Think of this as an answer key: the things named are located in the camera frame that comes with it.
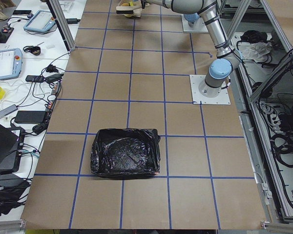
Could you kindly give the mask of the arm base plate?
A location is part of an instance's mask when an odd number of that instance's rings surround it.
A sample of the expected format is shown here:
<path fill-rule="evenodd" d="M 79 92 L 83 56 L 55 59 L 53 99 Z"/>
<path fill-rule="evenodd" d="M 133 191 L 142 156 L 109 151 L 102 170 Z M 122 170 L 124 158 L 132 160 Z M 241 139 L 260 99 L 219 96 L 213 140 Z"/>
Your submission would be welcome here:
<path fill-rule="evenodd" d="M 205 83 L 205 75 L 190 75 L 189 79 L 193 104 L 230 105 L 225 81 L 219 88 L 211 88 Z"/>
<path fill-rule="evenodd" d="M 208 34 L 203 19 L 197 14 L 183 14 L 182 25 L 184 33 Z"/>

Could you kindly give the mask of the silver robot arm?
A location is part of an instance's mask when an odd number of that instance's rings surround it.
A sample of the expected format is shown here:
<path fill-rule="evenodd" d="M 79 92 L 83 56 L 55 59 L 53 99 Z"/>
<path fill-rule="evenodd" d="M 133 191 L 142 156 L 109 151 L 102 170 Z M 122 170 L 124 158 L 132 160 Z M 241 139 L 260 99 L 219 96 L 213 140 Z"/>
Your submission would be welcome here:
<path fill-rule="evenodd" d="M 197 13 L 203 19 L 209 36 L 217 51 L 217 59 L 208 69 L 204 80 L 199 84 L 199 92 L 208 98 L 218 96 L 224 80 L 240 65 L 242 55 L 232 46 L 219 19 L 214 0 L 148 0 L 141 4 L 154 3 L 175 13 L 190 15 Z"/>

